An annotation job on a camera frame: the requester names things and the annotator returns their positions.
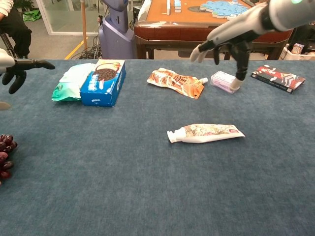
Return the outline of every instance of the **black pants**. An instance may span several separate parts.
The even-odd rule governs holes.
[[[27,56],[31,44],[31,30],[27,28],[18,10],[13,7],[7,17],[0,21],[0,30],[12,37],[15,46],[14,52],[22,56]]]

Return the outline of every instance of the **table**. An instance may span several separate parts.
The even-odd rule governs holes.
[[[190,52],[205,41],[210,31],[227,19],[212,17],[210,12],[192,12],[192,6],[200,6],[206,0],[182,0],[182,12],[175,13],[171,1],[171,14],[166,14],[165,0],[145,0],[134,26],[139,59],[154,58],[154,49]],[[250,7],[239,0],[239,3]],[[270,32],[256,39],[252,50],[268,54],[268,59],[278,59],[292,31]]]
[[[51,101],[65,71],[96,61],[50,62],[14,95],[0,86],[12,105],[0,131],[19,144],[0,186],[1,235],[315,235],[314,61],[268,62],[307,78],[294,94],[248,76],[234,94],[207,84],[194,100],[146,79],[160,67],[233,74],[236,62],[128,60],[114,108]],[[169,142],[168,130],[201,122],[246,137]]]

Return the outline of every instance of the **book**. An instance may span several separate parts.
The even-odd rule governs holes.
[[[306,80],[304,77],[269,65],[257,68],[252,72],[252,77],[291,94]]]

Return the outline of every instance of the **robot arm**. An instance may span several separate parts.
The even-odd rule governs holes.
[[[55,66],[45,60],[14,59],[5,50],[0,49],[0,75],[5,73],[2,84],[7,85],[15,76],[15,81],[9,88],[9,93],[14,94],[26,79],[25,70],[33,68],[55,69]]]
[[[270,0],[247,10],[243,14],[211,31],[207,40],[191,53],[190,60],[202,62],[214,50],[215,63],[219,63],[220,47],[226,45],[237,61],[236,79],[231,89],[238,89],[247,73],[249,44],[270,31],[288,31],[315,20],[315,0]]]

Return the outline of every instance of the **small plastic box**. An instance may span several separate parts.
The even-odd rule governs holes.
[[[219,87],[228,93],[235,93],[235,90],[230,89],[230,85],[234,81],[235,76],[227,74],[223,71],[218,71],[211,76],[210,84],[215,87]]]

